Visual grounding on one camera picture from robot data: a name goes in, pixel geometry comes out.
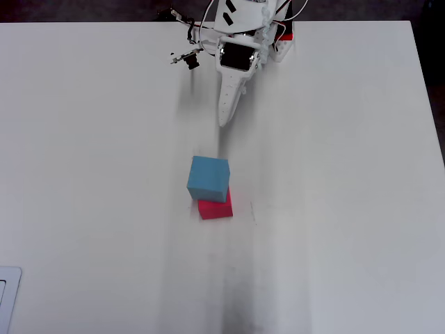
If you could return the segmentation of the white fixed gripper finger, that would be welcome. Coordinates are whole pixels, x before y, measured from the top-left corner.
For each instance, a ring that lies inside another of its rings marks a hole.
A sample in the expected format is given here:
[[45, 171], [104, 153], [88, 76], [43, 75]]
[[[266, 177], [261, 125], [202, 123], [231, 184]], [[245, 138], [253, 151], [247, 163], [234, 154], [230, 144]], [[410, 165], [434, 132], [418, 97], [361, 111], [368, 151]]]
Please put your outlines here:
[[233, 117], [241, 94], [241, 87], [250, 79], [249, 71], [223, 68], [218, 72], [221, 78], [218, 100], [218, 125], [224, 127]]

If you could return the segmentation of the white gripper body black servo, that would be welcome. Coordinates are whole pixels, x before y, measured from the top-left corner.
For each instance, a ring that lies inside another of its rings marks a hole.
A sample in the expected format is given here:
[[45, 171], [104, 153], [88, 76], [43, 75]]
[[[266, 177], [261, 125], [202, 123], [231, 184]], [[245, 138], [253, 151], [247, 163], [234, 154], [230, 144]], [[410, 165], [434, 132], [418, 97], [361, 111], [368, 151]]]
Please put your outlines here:
[[216, 47], [216, 71], [222, 79], [251, 79], [259, 64], [261, 45], [249, 35], [222, 35]]

